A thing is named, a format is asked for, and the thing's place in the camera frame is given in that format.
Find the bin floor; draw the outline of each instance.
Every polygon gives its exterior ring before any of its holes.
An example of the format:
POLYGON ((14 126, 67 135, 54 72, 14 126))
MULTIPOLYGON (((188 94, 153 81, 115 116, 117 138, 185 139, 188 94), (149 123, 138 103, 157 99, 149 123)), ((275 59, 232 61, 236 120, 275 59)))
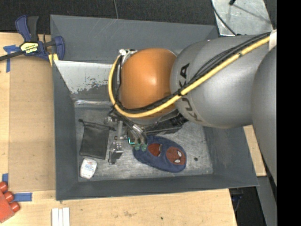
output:
MULTIPOLYGON (((83 119, 84 121, 103 124, 103 119, 108 111, 108 106, 75 107, 77 152, 79 152, 84 133, 83 124, 78 122, 78 120, 83 119)), ((116 134, 117 132, 110 131, 106 159, 102 160, 94 158, 97 161, 97 169, 90 181, 117 180, 128 178, 160 178, 213 173, 213 167, 208 152, 205 134, 201 125, 187 122, 183 125, 182 129, 174 134, 160 135, 162 137, 166 137, 170 140, 175 141, 186 151, 186 168, 178 173, 161 171, 139 162, 133 156, 132 146, 130 146, 128 143, 124 144, 124 152, 121 158, 117 160, 117 163, 115 165, 110 165, 108 163, 109 147, 116 134)), ((80 156, 78 153, 79 168, 83 158, 84 157, 80 156)), ((78 178, 79 181, 87 181, 87 179, 81 178, 80 176, 78 176, 78 178)))

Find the blue tape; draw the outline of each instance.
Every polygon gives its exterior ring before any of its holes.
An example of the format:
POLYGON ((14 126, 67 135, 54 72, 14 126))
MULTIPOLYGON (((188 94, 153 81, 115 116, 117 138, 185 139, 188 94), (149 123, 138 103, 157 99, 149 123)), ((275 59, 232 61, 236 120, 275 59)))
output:
MULTIPOLYGON (((16 45, 4 46, 3 49, 5 50, 5 52, 7 52, 7 54, 20 51, 20 48, 16 45)), ((8 72, 10 72, 10 58, 8 58, 6 62, 6 73, 8 72)))
POLYGON ((2 182, 8 183, 8 173, 2 174, 2 182))
POLYGON ((14 194, 14 199, 12 202, 31 202, 32 193, 17 193, 14 194))
MULTIPOLYGON (((8 184, 8 173, 2 174, 2 182, 8 184)), ((14 194, 14 199, 12 202, 31 202, 32 193, 17 193, 14 194)))

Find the yellow cable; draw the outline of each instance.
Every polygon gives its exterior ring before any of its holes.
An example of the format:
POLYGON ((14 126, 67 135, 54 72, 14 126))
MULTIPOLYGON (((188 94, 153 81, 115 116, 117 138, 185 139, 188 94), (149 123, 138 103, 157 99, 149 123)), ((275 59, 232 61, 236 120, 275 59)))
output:
POLYGON ((185 96, 188 92, 192 91, 193 89, 195 89, 197 86, 199 86, 200 84, 204 83, 206 80, 210 79, 212 76, 214 76, 216 73, 218 73, 220 70, 222 70, 223 68, 225 68, 226 66, 230 65, 231 63, 233 63, 234 61, 236 61, 238 58, 240 58, 241 56, 251 52, 252 50, 260 47, 261 45, 264 45, 266 43, 269 42, 269 37, 264 38, 252 45, 250 45, 249 47, 243 49, 242 51, 240 51, 239 53, 236 53, 235 55, 233 55, 232 57, 230 57, 229 59, 225 60, 224 62, 222 62, 220 65, 216 66, 213 70, 209 71, 207 74, 205 74, 204 76, 202 76, 201 78, 199 78, 197 81, 195 81, 193 84, 189 85, 187 88, 183 89, 181 91, 181 96, 180 95, 176 95, 174 97, 172 97, 171 99, 169 99, 168 101, 166 101, 165 103, 159 105, 158 107, 151 109, 149 111, 145 111, 145 112, 141 112, 141 113, 128 113, 123 111, 117 104, 115 101, 115 98, 113 96, 113 92, 112 92, 112 78, 113 78, 113 74, 114 74, 114 70, 115 67, 117 65, 117 62, 119 60, 119 57, 117 57, 117 59, 115 60, 110 74, 109 74, 109 81, 108 81, 108 87, 109 87, 109 96, 110 96, 110 100, 113 103, 115 109, 122 115, 126 116, 126 117, 130 117, 130 118, 141 118, 141 117, 145 117, 145 116, 149 116, 152 114, 155 114, 161 110, 164 110, 165 108, 169 107, 170 105, 172 105, 174 102, 176 102, 178 99, 180 99, 182 96, 185 96))

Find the red patch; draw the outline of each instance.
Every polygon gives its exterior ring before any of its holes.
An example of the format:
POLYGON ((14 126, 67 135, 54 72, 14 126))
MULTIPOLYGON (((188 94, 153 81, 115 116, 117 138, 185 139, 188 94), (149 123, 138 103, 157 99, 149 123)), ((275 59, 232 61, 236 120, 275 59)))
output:
POLYGON ((175 165, 184 165, 186 162, 185 154, 180 149, 173 146, 168 148, 166 157, 175 165))
POLYGON ((153 143, 153 144, 150 144, 147 148, 151 154, 153 154, 154 156, 159 156, 161 153, 160 147, 161 147, 161 144, 153 143))

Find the black pouch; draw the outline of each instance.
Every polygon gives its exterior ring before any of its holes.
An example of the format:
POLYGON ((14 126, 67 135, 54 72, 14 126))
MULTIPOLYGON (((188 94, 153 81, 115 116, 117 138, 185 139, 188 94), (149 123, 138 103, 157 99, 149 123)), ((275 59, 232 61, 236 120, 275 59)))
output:
POLYGON ((112 127, 79 120, 84 124, 84 135, 79 154, 81 156, 105 159, 108 146, 108 138, 112 127))

